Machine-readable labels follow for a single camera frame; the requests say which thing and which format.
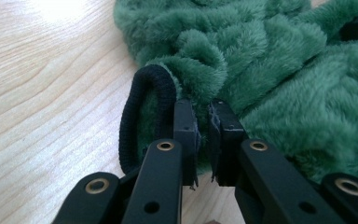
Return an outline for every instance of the black elastic hair tie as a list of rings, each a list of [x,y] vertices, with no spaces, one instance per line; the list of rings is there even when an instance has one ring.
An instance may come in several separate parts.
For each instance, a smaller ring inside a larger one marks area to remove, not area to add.
[[[176,88],[165,68],[151,64],[138,70],[133,78],[130,96],[120,122],[118,156],[124,174],[140,166],[138,160],[137,122],[141,106],[149,90],[155,90],[158,108],[155,120],[155,140],[172,138],[173,107]]]

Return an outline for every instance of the light wood grain surface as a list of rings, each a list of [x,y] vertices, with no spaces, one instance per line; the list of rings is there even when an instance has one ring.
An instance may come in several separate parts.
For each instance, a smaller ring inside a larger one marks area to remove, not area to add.
[[[114,3],[0,1],[0,223],[50,223],[85,175],[123,176],[118,127],[136,66]],[[184,188],[183,223],[244,223],[233,189],[210,175]]]

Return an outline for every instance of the green fleece fabric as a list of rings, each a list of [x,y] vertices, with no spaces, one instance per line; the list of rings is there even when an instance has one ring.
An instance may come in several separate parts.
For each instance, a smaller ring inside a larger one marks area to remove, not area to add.
[[[250,137],[318,182],[358,176],[358,41],[338,41],[356,16],[358,0],[117,0],[114,10],[138,66],[171,73],[202,133],[207,105],[226,100]],[[156,101],[149,92],[139,114],[140,151],[153,140]],[[200,171],[208,166],[201,158]]]

